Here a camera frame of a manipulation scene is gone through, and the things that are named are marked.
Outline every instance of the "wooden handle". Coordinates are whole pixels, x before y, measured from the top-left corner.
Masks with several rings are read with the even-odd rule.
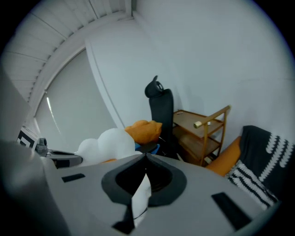
[[[211,121],[214,118],[216,118],[217,116],[220,116],[221,114],[225,113],[230,108],[231,108],[231,105],[228,105],[225,108],[222,108],[221,110],[219,110],[218,112],[212,114],[211,116],[205,117],[202,122],[201,121],[195,122],[194,123],[194,127],[197,129],[197,128],[201,127],[203,124],[207,124],[209,121]]]

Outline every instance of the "office chair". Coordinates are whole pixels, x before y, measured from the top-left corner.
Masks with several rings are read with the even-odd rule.
[[[170,89],[164,89],[155,76],[145,88],[145,95],[149,98],[152,120],[162,123],[162,132],[158,155],[178,159],[175,151],[176,142],[172,135],[173,128],[173,95]]]

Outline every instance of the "white ceiling panel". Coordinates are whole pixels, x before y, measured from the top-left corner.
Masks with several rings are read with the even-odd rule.
[[[16,29],[0,63],[26,101],[48,59],[72,34],[101,17],[125,11],[125,0],[43,0]]]

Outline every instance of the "black and white blanket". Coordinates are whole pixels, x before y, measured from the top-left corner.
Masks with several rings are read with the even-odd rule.
[[[226,178],[248,193],[263,209],[280,200],[295,145],[256,126],[244,126],[241,155]]]

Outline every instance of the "chair headrest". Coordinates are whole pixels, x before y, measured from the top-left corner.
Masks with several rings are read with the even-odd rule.
[[[149,83],[144,90],[145,95],[148,98],[159,97],[163,94],[164,88],[160,82],[157,81],[158,76],[155,76],[151,83]]]

